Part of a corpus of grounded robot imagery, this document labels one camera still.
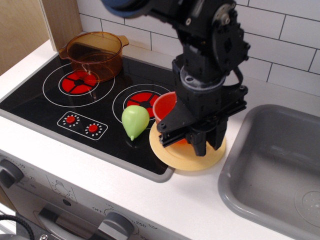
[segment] toy pear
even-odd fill
[[[124,109],[121,121],[128,137],[133,141],[148,126],[150,120],[147,109],[139,105],[130,105]]]

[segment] white countertop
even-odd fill
[[[0,98],[55,54],[47,41],[0,76]],[[123,54],[167,68],[171,68],[173,59],[172,56],[134,46],[125,47]],[[229,210],[218,193],[218,178],[250,109],[276,104],[320,116],[320,97],[255,79],[245,78],[243,84],[249,88],[245,96],[247,109],[229,118],[223,159],[198,172],[176,170],[164,183],[123,170],[3,117],[0,117],[0,131],[6,137],[0,138],[0,146],[40,169],[192,240],[288,240],[291,238]],[[77,159],[76,164],[70,160],[74,158]]]

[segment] transparent orange pot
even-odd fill
[[[129,44],[125,36],[108,32],[89,32],[72,39],[59,50],[61,59],[69,59],[73,71],[88,82],[103,82],[117,76],[123,66],[122,48]]]

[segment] oven front panel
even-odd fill
[[[70,232],[84,239],[89,239],[92,234],[98,234],[104,239],[104,235],[98,233],[98,227],[112,212],[121,215],[132,224],[134,230],[129,240],[186,239],[137,213],[128,211],[6,152],[0,151],[0,158],[8,160],[23,173],[23,178],[17,184],[6,188],[1,183],[1,187],[19,214],[44,229],[50,230],[39,218],[39,213],[48,210],[57,217],[54,223]]]

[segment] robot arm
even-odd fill
[[[150,15],[176,29],[183,54],[172,62],[177,102],[157,125],[167,147],[181,139],[197,156],[206,154],[206,142],[217,150],[229,116],[246,108],[247,87],[238,65],[248,60],[250,45],[237,23],[233,0],[101,0],[124,18]],[[234,71],[238,83],[225,86]]]

